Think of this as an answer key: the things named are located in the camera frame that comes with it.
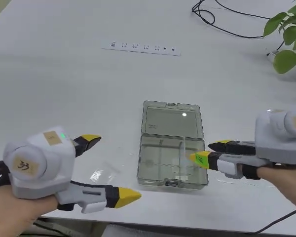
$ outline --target black cable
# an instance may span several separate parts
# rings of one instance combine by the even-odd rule
[[[19,236],[46,236],[46,237],[61,237],[57,235],[48,235],[48,234],[35,234],[35,233],[24,233],[20,234]]]
[[[56,232],[60,235],[62,235],[63,237],[70,237],[69,235],[57,230],[57,229],[53,229],[53,228],[50,228],[50,227],[47,227],[47,226],[44,226],[44,225],[41,225],[41,224],[38,224],[36,222],[33,223],[33,225],[39,227],[39,228],[42,228],[42,229],[45,229],[45,230],[48,230],[48,231],[53,231],[53,232]]]
[[[223,8],[229,10],[229,11],[233,11],[235,13],[238,13],[238,14],[242,14],[242,15],[245,15],[245,16],[253,16],[253,17],[257,17],[257,18],[262,18],[262,19],[267,19],[269,20],[270,18],[268,17],[264,17],[264,16],[258,16],[258,15],[252,15],[252,14],[248,14],[248,13],[244,13],[244,12],[240,12],[240,11],[236,11],[236,10],[233,10],[233,9],[230,9],[224,5],[222,5],[220,2],[218,2],[217,0],[215,0],[215,2],[217,2],[218,5],[222,6]]]
[[[278,51],[283,46],[283,44],[284,44],[284,41],[281,43],[280,46],[278,46],[278,48],[276,49],[276,51]]]
[[[268,224],[266,227],[262,228],[261,230],[258,230],[258,231],[253,232],[253,233],[247,233],[247,235],[254,236],[254,235],[260,234],[261,232],[265,231],[266,229],[270,228],[271,226],[274,226],[275,224],[277,224],[277,223],[279,223],[279,222],[281,222],[281,221],[283,221],[283,220],[285,220],[285,219],[287,219],[287,218],[289,218],[289,217],[291,217],[291,216],[293,216],[295,214],[296,214],[296,210],[292,211],[291,213],[289,213],[289,214],[287,214],[287,215],[285,215],[285,216],[283,216],[283,217],[281,217],[279,219],[277,219],[276,221],[271,222],[270,224]]]
[[[195,13],[198,17],[200,17],[200,18],[201,18],[206,24],[208,24],[208,25],[210,25],[210,26],[212,26],[212,27],[214,27],[214,28],[216,28],[216,29],[218,29],[218,30],[221,30],[221,31],[223,31],[223,32],[226,32],[226,33],[228,33],[228,34],[231,34],[231,35],[233,35],[233,36],[237,36],[237,37],[240,37],[240,38],[246,38],[246,39],[260,39],[260,38],[263,38],[263,36],[242,36],[242,35],[239,35],[239,34],[236,34],[236,33],[230,32],[230,31],[227,31],[227,30],[225,30],[225,29],[223,29],[223,28],[220,28],[220,27],[218,27],[218,26],[215,26],[215,25],[214,25],[214,23],[215,23],[215,21],[216,21],[215,15],[214,15],[212,12],[208,11],[208,10],[204,10],[204,9],[201,9],[201,8],[200,8],[201,4],[202,4],[204,1],[205,1],[205,0],[200,0],[196,5],[194,5],[193,8],[192,8],[192,12]],[[244,12],[240,12],[240,11],[236,11],[236,10],[230,9],[230,8],[228,8],[228,7],[224,6],[224,5],[222,5],[221,3],[219,3],[217,0],[215,0],[215,2],[216,2],[218,5],[222,6],[223,8],[225,8],[225,9],[227,9],[227,10],[230,10],[230,11],[232,11],[232,12],[236,12],[236,13],[238,13],[238,14],[242,14],[242,15],[246,15],[246,16],[253,16],[253,17],[262,18],[262,19],[270,19],[270,18],[268,18],[268,17],[258,16],[258,15],[253,15],[253,14],[247,14],[247,13],[244,13]],[[208,20],[206,20],[206,19],[201,15],[201,12],[207,12],[207,13],[209,13],[209,14],[212,16],[213,21],[212,21],[212,22],[209,22]]]

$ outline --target hand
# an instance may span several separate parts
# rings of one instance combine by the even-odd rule
[[[0,236],[16,237],[41,215],[56,210],[55,196],[36,200],[18,199],[10,185],[0,187]]]
[[[296,206],[296,167],[260,167],[258,177],[274,184]]]

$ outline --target white table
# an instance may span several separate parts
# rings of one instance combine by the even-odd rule
[[[137,184],[144,100],[198,104],[207,144],[251,140],[257,113],[296,109],[296,82],[281,81],[265,57],[280,37],[247,40],[218,32],[190,13],[195,2],[14,0],[2,12],[0,159],[7,141],[61,124],[72,137],[103,136],[76,161],[74,180],[92,183],[106,160],[120,171],[113,185],[143,194],[120,210],[81,214],[76,208],[46,216],[252,232],[295,209],[265,181],[230,180],[218,172],[209,172],[210,183],[200,191],[156,192]],[[276,0],[222,2],[272,16],[291,0],[277,7]],[[222,27],[262,33],[263,20],[213,11]],[[165,43],[182,55],[102,50],[105,39]],[[296,216],[266,232],[296,235]]]

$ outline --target plastic box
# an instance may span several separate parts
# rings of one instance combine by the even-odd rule
[[[204,149],[197,105],[144,102],[137,172],[140,184],[201,189],[208,184],[207,170],[188,157]]]

